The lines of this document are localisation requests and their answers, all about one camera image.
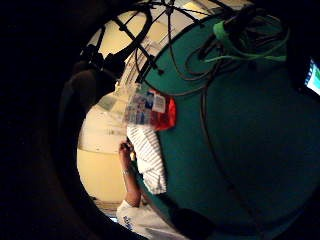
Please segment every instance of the white shirt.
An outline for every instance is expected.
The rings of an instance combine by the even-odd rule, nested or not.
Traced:
[[[122,226],[148,239],[188,239],[164,222],[149,204],[137,208],[123,200],[117,219]]]

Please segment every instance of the red object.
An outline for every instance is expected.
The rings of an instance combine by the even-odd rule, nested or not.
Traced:
[[[164,113],[155,111],[151,112],[151,125],[153,126],[154,130],[163,131],[174,127],[176,125],[177,115],[176,103],[174,101],[174,98],[171,96],[160,94],[153,89],[150,89],[149,91],[161,95],[166,99],[166,110]]]

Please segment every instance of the screen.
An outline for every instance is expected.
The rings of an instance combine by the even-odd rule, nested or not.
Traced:
[[[305,85],[320,95],[320,70],[312,59]]]

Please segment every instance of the striped cloth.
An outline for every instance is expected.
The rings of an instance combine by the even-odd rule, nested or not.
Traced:
[[[145,186],[152,194],[166,192],[165,171],[155,131],[130,124],[127,126],[127,136],[134,146],[138,170],[143,175]]]

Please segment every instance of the person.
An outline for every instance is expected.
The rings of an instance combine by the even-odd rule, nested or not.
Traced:
[[[117,208],[118,223],[148,239],[187,239],[167,224],[142,196],[132,170],[130,147],[126,142],[119,146],[119,159],[127,193]]]

